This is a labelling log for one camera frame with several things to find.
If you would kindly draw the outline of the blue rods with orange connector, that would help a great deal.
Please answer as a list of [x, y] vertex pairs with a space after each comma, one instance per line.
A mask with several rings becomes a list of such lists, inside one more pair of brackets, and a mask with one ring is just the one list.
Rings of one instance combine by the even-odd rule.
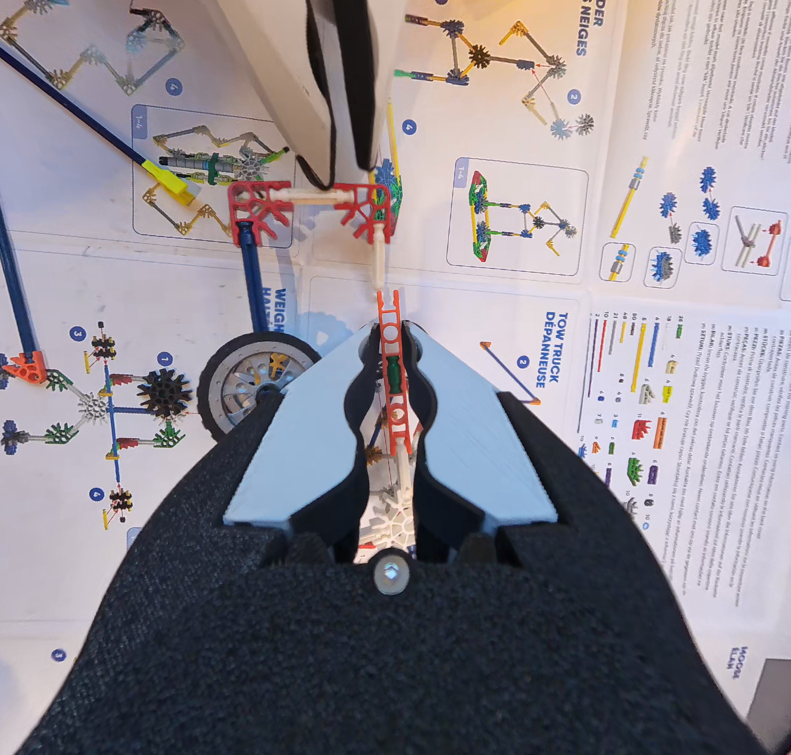
[[[52, 84], [34, 74], [10, 52], [2, 49], [1, 58], [11, 68], [14, 68], [17, 73], [21, 74], [35, 87], [83, 122], [85, 126], [103, 137], [113, 147], [133, 161], [133, 163], [147, 171], [149, 175], [153, 176], [153, 178], [178, 202], [185, 206], [193, 202], [199, 192], [196, 185], [193, 185], [185, 179], [179, 178], [168, 169], [157, 165], [139, 154], [128, 143], [109, 131], [104, 125], [95, 120], [94, 117], [91, 117], [83, 108], [56, 90]], [[6, 226], [4, 216], [1, 216], [1, 262], [5, 285], [14, 311], [16, 328], [22, 346], [21, 354], [13, 357], [11, 363], [4, 365], [2, 369], [5, 373], [21, 379], [23, 382], [39, 385], [44, 383], [47, 378], [44, 355], [35, 337], [33, 320], [28, 309], [21, 274], [16, 262], [14, 245]]]

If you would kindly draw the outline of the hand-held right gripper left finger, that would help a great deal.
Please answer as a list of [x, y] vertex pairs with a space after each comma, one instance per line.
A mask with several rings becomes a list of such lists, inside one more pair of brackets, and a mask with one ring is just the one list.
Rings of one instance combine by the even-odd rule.
[[366, 327], [267, 404], [262, 440], [225, 511], [229, 527], [315, 533], [354, 558], [370, 495], [361, 423], [375, 397], [380, 329]]

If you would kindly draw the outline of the white instruction sheet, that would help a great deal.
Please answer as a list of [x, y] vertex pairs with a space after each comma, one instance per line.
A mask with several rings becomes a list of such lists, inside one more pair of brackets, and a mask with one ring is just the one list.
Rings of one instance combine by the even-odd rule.
[[[747, 717], [789, 659], [789, 0], [407, 0], [371, 173], [315, 0], [336, 180], [386, 184], [387, 286], [580, 455]], [[213, 446], [252, 331], [229, 188], [314, 192], [200, 0], [2, 0], [2, 49], [199, 189], [188, 206], [2, 64], [2, 209], [51, 376], [2, 373], [2, 748]], [[183, 374], [182, 415], [138, 385]]]

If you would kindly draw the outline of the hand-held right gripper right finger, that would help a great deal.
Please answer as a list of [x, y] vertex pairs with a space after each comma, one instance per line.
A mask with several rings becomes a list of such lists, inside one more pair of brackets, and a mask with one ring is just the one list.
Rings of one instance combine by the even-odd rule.
[[498, 390], [424, 330], [402, 335], [410, 405], [422, 425], [414, 478], [419, 552], [426, 532], [458, 550], [471, 533], [556, 523]]

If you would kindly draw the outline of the colourful rod and connector model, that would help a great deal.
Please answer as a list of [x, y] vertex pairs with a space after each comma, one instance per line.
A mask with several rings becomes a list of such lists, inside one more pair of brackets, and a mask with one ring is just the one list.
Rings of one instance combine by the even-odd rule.
[[380, 358], [383, 372], [390, 453], [399, 465], [399, 478], [410, 481], [408, 457], [412, 452], [408, 418], [408, 380], [404, 367], [400, 295], [384, 294], [385, 249], [390, 244], [391, 192], [386, 184], [339, 184], [327, 191], [295, 189], [287, 181], [238, 181], [229, 188], [229, 208], [234, 242], [244, 238], [260, 244], [260, 231], [269, 229], [267, 218], [286, 222], [295, 204], [330, 204], [342, 211], [342, 224], [354, 223], [355, 237], [365, 236], [372, 249], [372, 285], [377, 297]]

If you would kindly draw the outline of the black snowflake connector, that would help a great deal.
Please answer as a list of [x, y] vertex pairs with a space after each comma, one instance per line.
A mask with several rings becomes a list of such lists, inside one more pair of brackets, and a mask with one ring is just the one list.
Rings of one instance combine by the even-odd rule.
[[172, 368], [151, 371], [144, 376], [138, 389], [148, 413], [166, 420], [185, 413], [193, 397], [183, 374], [174, 376]]

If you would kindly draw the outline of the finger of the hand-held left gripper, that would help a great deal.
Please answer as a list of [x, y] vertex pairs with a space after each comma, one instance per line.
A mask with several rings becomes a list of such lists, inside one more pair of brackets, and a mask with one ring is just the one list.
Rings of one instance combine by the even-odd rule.
[[312, 184], [335, 181], [335, 121], [310, 0], [200, 0]]
[[391, 90], [407, 0], [334, 0], [358, 166], [371, 169]]

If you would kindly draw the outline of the black toy wheel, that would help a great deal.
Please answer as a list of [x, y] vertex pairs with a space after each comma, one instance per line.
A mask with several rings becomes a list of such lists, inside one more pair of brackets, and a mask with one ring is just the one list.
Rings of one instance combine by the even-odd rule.
[[199, 379], [197, 404], [203, 425], [219, 442], [269, 394], [282, 393], [321, 360], [292, 335], [257, 332], [238, 336], [210, 359]]

